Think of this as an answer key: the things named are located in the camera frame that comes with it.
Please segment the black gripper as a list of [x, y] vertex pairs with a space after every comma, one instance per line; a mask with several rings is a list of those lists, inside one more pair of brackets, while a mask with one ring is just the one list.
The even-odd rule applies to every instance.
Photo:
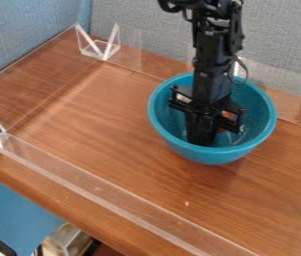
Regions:
[[174, 84], [170, 90], [168, 106], [184, 113], [187, 140], [191, 144], [203, 145], [202, 134], [204, 145], [210, 146], [220, 130], [239, 133], [246, 110], [230, 96], [207, 103], [192, 98], [191, 87]]

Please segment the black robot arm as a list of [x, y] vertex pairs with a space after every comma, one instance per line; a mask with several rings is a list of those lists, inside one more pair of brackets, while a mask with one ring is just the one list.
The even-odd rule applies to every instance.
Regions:
[[187, 141], [210, 146], [222, 130], [238, 133], [244, 108], [231, 99], [234, 63], [242, 50], [243, 0], [158, 0], [191, 23], [192, 85], [172, 85], [168, 105], [184, 113]]

